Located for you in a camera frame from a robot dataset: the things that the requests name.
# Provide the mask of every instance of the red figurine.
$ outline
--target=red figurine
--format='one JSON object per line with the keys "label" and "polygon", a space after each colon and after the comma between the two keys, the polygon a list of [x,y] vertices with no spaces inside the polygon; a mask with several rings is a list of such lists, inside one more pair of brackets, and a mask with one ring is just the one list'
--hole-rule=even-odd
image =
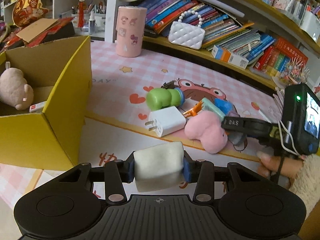
{"label": "red figurine", "polygon": [[79,0],[79,15],[78,15],[78,27],[84,26],[84,0]]}

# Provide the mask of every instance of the yellow star print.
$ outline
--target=yellow star print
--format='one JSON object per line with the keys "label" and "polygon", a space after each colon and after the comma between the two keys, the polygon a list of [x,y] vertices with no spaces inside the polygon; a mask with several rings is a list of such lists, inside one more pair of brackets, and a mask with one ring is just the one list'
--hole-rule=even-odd
{"label": "yellow star print", "polygon": [[119,70],[121,70],[123,73],[132,72],[132,68],[130,68],[130,67],[125,67],[125,66],[123,66],[123,67],[120,68]]}

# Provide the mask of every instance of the fingernail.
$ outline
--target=fingernail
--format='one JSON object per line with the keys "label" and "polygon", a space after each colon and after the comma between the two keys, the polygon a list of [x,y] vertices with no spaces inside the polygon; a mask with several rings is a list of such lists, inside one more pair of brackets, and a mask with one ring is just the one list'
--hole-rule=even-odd
{"label": "fingernail", "polygon": [[271,159],[271,156],[269,154],[266,154],[264,152],[257,152],[257,156],[260,160],[268,162]]}
{"label": "fingernail", "polygon": [[264,171],[263,172],[264,177],[268,178],[270,176],[270,172],[269,171]]}

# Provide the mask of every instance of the human hand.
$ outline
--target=human hand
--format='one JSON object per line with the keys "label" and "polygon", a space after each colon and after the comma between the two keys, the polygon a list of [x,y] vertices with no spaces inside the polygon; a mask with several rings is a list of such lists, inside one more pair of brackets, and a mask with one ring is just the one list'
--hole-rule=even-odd
{"label": "human hand", "polygon": [[[257,156],[261,161],[261,165],[258,167],[258,174],[267,178],[270,176],[270,171],[278,171],[280,156],[271,156],[263,152],[257,152]],[[286,157],[284,158],[280,174],[288,177],[292,184],[302,166],[302,160],[293,160]]]}

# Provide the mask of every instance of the stuffed animal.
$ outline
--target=stuffed animal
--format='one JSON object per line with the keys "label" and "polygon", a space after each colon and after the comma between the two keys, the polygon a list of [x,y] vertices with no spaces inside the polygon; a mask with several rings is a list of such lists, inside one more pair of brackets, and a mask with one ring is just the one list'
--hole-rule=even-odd
{"label": "stuffed animal", "polygon": [[211,111],[202,111],[191,117],[184,128],[184,133],[188,139],[200,140],[204,150],[211,154],[221,151],[228,141],[218,115]]}
{"label": "stuffed animal", "polygon": [[23,78],[23,72],[17,68],[8,68],[0,76],[0,101],[25,110],[33,101],[33,89]]}

